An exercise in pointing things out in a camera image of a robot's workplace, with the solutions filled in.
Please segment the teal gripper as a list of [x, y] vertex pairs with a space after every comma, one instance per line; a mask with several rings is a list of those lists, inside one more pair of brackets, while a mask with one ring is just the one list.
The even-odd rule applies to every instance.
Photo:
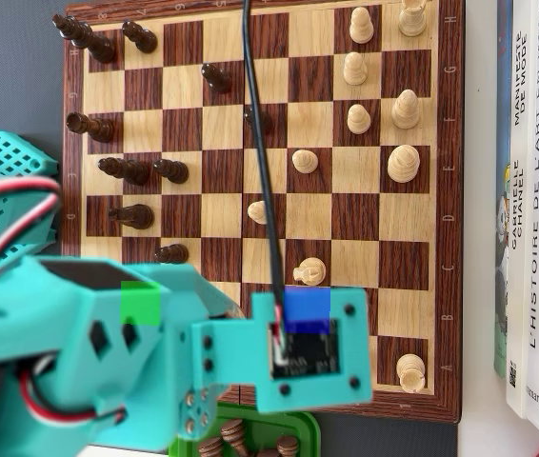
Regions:
[[59, 321], [66, 338], [55, 358], [27, 372], [39, 411], [56, 423], [99, 426], [98, 446], [152, 451], [176, 436], [204, 437], [226, 386], [190, 387], [191, 293], [210, 319], [244, 319], [239, 306], [189, 264], [39, 264], [51, 281], [39, 304], [73, 314]]

